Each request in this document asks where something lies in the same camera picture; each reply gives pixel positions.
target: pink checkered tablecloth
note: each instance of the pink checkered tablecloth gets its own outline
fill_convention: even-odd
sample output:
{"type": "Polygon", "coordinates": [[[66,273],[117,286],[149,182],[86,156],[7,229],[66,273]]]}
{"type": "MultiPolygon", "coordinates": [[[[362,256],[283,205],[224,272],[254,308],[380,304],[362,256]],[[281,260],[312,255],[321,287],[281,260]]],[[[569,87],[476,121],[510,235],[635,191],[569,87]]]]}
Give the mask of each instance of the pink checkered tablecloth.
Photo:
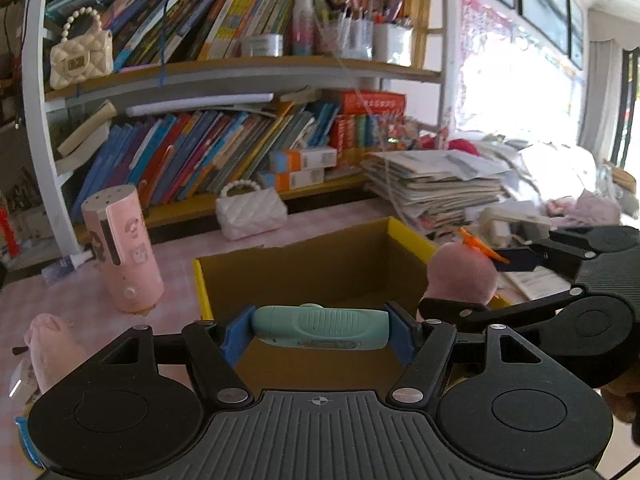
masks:
{"type": "Polygon", "coordinates": [[[50,312],[68,320],[89,353],[136,324],[149,324],[156,334],[180,332],[200,317],[192,267],[195,258],[255,246],[283,246],[391,214],[387,202],[372,199],[291,215],[282,229],[236,242],[215,231],[156,245],[154,254],[165,293],[147,316],[117,311],[93,262],[52,287],[47,288],[41,276],[7,285],[0,292],[0,479],[38,476],[22,454],[14,425],[22,407],[8,398],[11,373],[20,359],[11,355],[11,348],[24,344],[22,334],[33,317],[50,312]]]}

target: person's hand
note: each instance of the person's hand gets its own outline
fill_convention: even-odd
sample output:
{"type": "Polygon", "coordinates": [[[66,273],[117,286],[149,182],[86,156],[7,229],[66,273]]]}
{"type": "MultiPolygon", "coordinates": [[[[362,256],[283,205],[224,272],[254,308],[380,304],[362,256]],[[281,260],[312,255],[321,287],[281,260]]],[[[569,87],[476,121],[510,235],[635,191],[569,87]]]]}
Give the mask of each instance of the person's hand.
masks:
{"type": "Polygon", "coordinates": [[[630,394],[640,392],[640,361],[636,361],[629,370],[612,383],[600,389],[602,398],[613,414],[622,422],[633,422],[638,416],[640,406],[636,406],[630,394]]]}

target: pink tumbler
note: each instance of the pink tumbler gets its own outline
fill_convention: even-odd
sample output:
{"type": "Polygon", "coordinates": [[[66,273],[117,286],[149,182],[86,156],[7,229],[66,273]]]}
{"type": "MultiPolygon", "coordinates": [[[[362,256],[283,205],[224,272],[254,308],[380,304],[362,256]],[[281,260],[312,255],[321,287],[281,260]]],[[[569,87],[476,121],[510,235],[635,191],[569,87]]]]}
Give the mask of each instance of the pink tumbler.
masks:
{"type": "Polygon", "coordinates": [[[135,186],[103,189],[82,202],[100,272],[124,312],[152,308],[164,293],[135,186]]]}

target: plastic bottle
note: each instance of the plastic bottle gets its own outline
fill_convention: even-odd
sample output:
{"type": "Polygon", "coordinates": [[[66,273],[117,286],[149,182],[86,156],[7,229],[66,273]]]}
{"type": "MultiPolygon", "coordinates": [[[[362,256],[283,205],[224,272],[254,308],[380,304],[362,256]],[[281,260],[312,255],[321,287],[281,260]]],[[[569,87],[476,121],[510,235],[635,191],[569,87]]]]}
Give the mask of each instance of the plastic bottle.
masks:
{"type": "Polygon", "coordinates": [[[294,56],[311,56],[313,54],[313,0],[296,0],[296,3],[293,7],[292,44],[294,56]]]}

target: plush toy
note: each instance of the plush toy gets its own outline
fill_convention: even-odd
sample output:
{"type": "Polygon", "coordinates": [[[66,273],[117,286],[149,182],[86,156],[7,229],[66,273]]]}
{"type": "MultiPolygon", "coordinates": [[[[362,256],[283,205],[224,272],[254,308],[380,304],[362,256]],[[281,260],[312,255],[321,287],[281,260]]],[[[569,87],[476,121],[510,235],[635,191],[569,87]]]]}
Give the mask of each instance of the plush toy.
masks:
{"type": "MultiPolygon", "coordinates": [[[[488,304],[498,287],[492,259],[506,262],[478,238],[460,229],[463,240],[441,245],[427,266],[427,291],[423,298],[488,304]]],[[[424,319],[420,311],[416,319],[424,319]]]]}
{"type": "Polygon", "coordinates": [[[78,345],[69,325],[52,314],[40,314],[31,321],[24,334],[31,354],[31,364],[40,387],[45,393],[87,358],[78,345]]]}

